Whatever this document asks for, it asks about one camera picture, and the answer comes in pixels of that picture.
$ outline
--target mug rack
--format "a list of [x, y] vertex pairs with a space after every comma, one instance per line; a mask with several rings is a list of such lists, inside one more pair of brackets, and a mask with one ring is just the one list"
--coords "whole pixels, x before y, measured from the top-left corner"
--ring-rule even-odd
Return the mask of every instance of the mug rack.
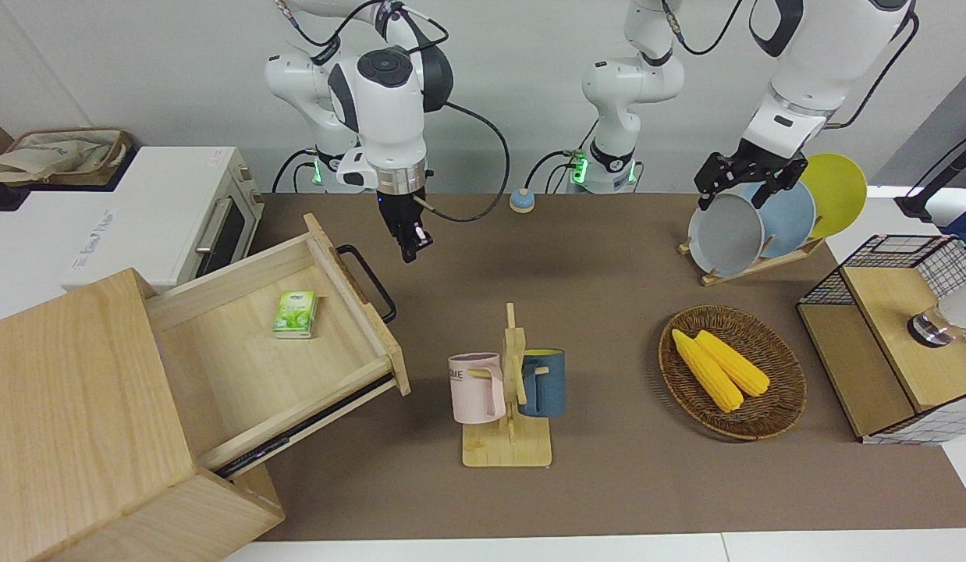
[[462, 426], [462, 464], [468, 467], [549, 466], [552, 463], [549, 420], [518, 413], [518, 404], [528, 403], [521, 372], [525, 329], [515, 323], [514, 303], [511, 302], [507, 303], [502, 351], [501, 373], [507, 413], [490, 423]]

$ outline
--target green indicator light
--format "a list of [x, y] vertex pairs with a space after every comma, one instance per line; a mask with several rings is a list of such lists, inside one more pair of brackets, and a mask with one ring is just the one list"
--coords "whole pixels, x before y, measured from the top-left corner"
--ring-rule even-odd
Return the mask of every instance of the green indicator light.
[[313, 185], [320, 185], [323, 183], [323, 178], [320, 177], [320, 159], [313, 159]]
[[579, 160], [573, 164], [573, 183], [582, 184], [587, 179], [587, 157], [579, 154], [577, 158]]

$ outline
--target brown table mat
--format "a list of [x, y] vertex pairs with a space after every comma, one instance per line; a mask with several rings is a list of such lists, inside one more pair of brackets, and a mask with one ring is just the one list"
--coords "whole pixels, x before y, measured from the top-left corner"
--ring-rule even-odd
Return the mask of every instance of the brown table mat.
[[[431, 197], [463, 215], [489, 200]], [[312, 212], [369, 260], [397, 302], [389, 327], [413, 392], [373, 399], [268, 462], [287, 519], [264, 540], [966, 527], [942, 449], [854, 441], [794, 310], [833, 269], [826, 247], [704, 288], [675, 249], [693, 196], [558, 196], [524, 216], [504, 201], [471, 224], [425, 213], [435, 243], [405, 265], [372, 195], [266, 203], [255, 251], [304, 232]], [[499, 351], [507, 301], [531, 347], [566, 350], [569, 406], [551, 422], [548, 469], [460, 463], [446, 359]], [[705, 303], [754, 314], [798, 356], [808, 406], [787, 434], [723, 442], [669, 398], [660, 330]]]

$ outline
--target yellow plate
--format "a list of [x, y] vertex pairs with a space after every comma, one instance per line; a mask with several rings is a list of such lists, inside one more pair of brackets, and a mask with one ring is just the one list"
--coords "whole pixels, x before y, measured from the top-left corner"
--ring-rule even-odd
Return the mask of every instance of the yellow plate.
[[812, 193], [815, 214], [821, 217], [812, 228], [812, 238], [826, 238], [851, 226], [868, 198], [864, 172], [853, 160], [840, 154], [808, 157], [801, 182]]

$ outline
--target mug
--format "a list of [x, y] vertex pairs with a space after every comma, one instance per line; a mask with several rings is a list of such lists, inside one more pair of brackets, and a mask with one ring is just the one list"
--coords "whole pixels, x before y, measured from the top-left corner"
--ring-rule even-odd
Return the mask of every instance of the mug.
[[566, 411], [566, 355], [562, 349], [526, 349], [521, 366], [527, 404], [523, 415], [554, 418]]
[[464, 353], [448, 358], [452, 414], [462, 424], [488, 423], [507, 414], [504, 374], [497, 353]]

